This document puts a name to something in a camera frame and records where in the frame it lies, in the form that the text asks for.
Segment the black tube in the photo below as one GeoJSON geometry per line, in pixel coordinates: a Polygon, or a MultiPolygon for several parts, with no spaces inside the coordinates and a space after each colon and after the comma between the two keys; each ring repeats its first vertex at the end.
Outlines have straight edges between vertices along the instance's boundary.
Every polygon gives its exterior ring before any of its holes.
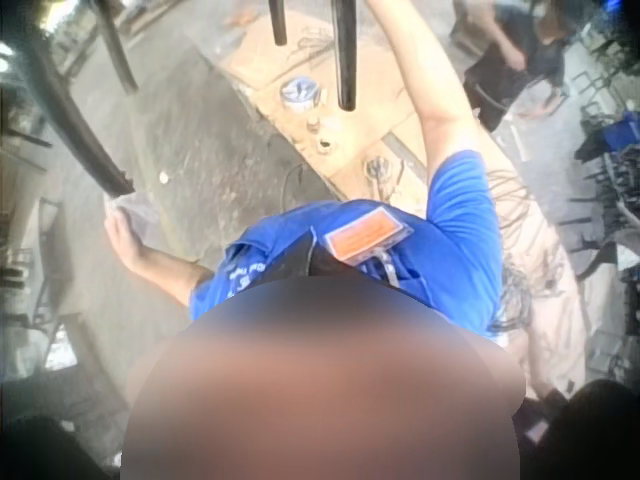
{"type": "Polygon", "coordinates": [[[287,44],[287,22],[284,16],[284,0],[269,0],[273,39],[276,45],[282,47],[287,44]]]}
{"type": "Polygon", "coordinates": [[[114,197],[132,193],[131,184],[113,163],[73,101],[40,32],[19,11],[13,13],[3,22],[3,40],[14,51],[12,66],[25,88],[100,188],[114,197]]]}
{"type": "Polygon", "coordinates": [[[91,0],[89,4],[91,5],[91,10],[93,10],[96,15],[98,30],[107,46],[107,51],[111,57],[113,67],[116,69],[120,83],[127,95],[133,95],[138,91],[138,84],[135,78],[133,78],[127,56],[124,53],[124,48],[122,48],[118,30],[113,22],[113,18],[111,18],[109,4],[106,0],[91,0]]]}
{"type": "Polygon", "coordinates": [[[352,112],[356,109],[358,70],[358,33],[356,0],[331,0],[333,34],[336,39],[338,105],[352,112]]]}

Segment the name tag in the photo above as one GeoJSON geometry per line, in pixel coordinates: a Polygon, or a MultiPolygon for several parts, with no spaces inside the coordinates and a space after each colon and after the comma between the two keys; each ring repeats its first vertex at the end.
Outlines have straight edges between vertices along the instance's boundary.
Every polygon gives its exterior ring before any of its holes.
{"type": "Polygon", "coordinates": [[[378,207],[353,222],[324,236],[335,258],[355,266],[388,250],[413,233],[384,207],[378,207]]]}

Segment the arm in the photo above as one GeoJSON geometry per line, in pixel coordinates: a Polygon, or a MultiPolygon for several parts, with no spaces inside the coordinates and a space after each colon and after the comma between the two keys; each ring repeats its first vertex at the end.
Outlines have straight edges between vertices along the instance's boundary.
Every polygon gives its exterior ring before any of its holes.
{"type": "Polygon", "coordinates": [[[188,306],[193,290],[213,272],[142,244],[122,210],[108,213],[105,229],[125,267],[188,306]]]}
{"type": "Polygon", "coordinates": [[[429,184],[454,153],[478,149],[478,127],[458,75],[410,0],[368,0],[422,126],[429,184]]]}
{"type": "Polygon", "coordinates": [[[502,56],[511,68],[518,71],[527,68],[526,57],[496,21],[494,2],[474,0],[469,5],[469,18],[498,45],[502,56]]]}

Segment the workshop floor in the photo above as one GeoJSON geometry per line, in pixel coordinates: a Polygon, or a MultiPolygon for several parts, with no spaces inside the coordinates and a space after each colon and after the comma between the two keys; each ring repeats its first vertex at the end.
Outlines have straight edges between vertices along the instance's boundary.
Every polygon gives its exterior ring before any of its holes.
{"type": "MultiPolygon", "coordinates": [[[[202,51],[208,38],[211,44],[222,38],[225,32],[217,26],[229,15],[232,3],[184,0],[129,41],[127,54],[140,85],[134,97],[124,96],[100,41],[72,88],[80,109],[114,161],[129,173],[139,190],[151,192],[159,206],[164,233],[154,238],[155,244],[201,259],[211,268],[217,266],[224,246],[247,226],[280,212],[284,178],[301,162],[293,147],[274,135],[271,125],[251,116],[207,59],[209,52],[202,51]],[[168,176],[167,183],[160,183],[161,172],[168,176]]],[[[306,6],[318,2],[292,3],[306,6]]],[[[462,72],[471,59],[448,45],[454,20],[450,2],[424,1],[420,5],[462,72]]],[[[305,10],[329,19],[328,7],[315,11],[319,8],[305,10]]],[[[371,19],[365,17],[363,24],[365,31],[372,25],[371,19]]],[[[570,53],[569,58],[567,78],[588,68],[584,55],[570,53]]],[[[531,95],[541,93],[536,89],[531,95]]],[[[583,141],[580,100],[571,98],[548,119],[505,121],[495,135],[552,223],[593,213],[589,204],[568,201],[594,194],[593,185],[583,180],[587,172],[572,160],[573,151],[583,141]]],[[[60,310],[82,313],[105,369],[122,389],[134,360],[161,338],[188,325],[187,313],[129,275],[117,262],[102,228],[101,192],[56,135],[47,131],[46,136],[53,149],[25,147],[25,155],[49,173],[46,177],[23,173],[23,198],[13,234],[19,239],[24,232],[23,219],[38,196],[62,202],[60,238],[66,245],[61,258],[68,263],[73,281],[61,299],[60,310]]],[[[304,172],[287,190],[287,209],[332,197],[311,172],[304,172]]],[[[559,234],[565,246],[572,248],[581,233],[597,237],[600,231],[595,223],[565,227],[559,234]]],[[[581,270],[589,254],[576,255],[572,261],[574,268],[581,270]]],[[[599,296],[590,303],[596,305],[591,312],[595,323],[601,318],[621,317],[621,306],[610,300],[608,286],[614,285],[613,273],[603,269],[599,275],[598,288],[589,293],[591,298],[599,296]]]]}

